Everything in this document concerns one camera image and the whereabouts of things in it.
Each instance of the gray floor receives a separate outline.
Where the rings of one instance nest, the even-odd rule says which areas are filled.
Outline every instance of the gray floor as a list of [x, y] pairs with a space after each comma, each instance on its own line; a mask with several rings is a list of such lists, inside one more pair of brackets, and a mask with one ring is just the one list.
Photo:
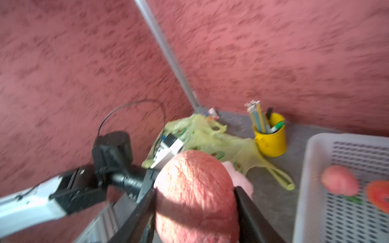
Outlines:
[[[218, 122], [227, 125], [227, 133], [244, 138], [254, 137], [249, 116], [231, 112], [219, 114]], [[310, 137], [318, 133], [339, 133], [339, 131], [287, 123], [287, 152], [279, 157], [265, 157], [292, 177], [296, 184], [294, 191], [284, 190], [263, 168], [252, 168], [247, 173], [247, 178], [254, 185], [254, 203], [288, 243], [291, 243], [293, 238], [305, 144]]]

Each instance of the toy fruit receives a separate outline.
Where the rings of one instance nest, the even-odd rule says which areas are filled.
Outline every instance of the toy fruit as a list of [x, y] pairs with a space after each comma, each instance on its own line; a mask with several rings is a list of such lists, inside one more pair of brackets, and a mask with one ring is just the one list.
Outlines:
[[389, 214], [389, 180], [376, 180], [366, 187], [369, 201], [383, 212]]
[[357, 178], [341, 165], [327, 167], [321, 176], [321, 182], [333, 194], [354, 196], [359, 192]]

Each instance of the basket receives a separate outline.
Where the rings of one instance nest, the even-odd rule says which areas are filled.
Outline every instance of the basket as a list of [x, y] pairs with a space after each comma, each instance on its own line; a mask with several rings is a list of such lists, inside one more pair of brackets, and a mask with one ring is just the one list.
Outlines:
[[[320, 182], [332, 165], [357, 177], [362, 204], [329, 193]], [[321, 133], [307, 142], [293, 243], [387, 243], [389, 215], [372, 205], [364, 189], [389, 180], [389, 139], [378, 136]]]

